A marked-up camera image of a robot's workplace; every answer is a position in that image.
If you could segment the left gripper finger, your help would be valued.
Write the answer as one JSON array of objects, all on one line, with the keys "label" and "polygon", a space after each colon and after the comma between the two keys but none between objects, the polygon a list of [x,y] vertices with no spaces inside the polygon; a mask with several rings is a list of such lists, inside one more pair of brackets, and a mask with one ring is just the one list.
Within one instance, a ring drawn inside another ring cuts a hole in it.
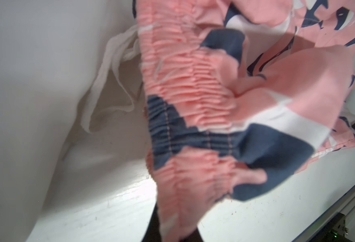
[{"label": "left gripper finger", "polygon": [[[159,222],[159,217],[157,212],[158,212],[158,206],[156,203],[150,218],[148,228],[142,239],[142,242],[162,242],[161,234],[159,231],[160,222]],[[203,242],[203,239],[200,235],[199,230],[196,229],[193,233],[191,233],[189,236],[187,236],[186,238],[180,241],[181,242]]]}]

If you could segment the pink shark print shorts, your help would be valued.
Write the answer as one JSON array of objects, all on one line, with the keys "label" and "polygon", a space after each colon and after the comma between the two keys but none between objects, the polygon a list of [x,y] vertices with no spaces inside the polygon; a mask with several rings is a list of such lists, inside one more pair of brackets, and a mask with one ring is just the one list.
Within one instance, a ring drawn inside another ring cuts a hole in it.
[{"label": "pink shark print shorts", "polygon": [[355,1],[134,1],[163,242],[355,147]]}]

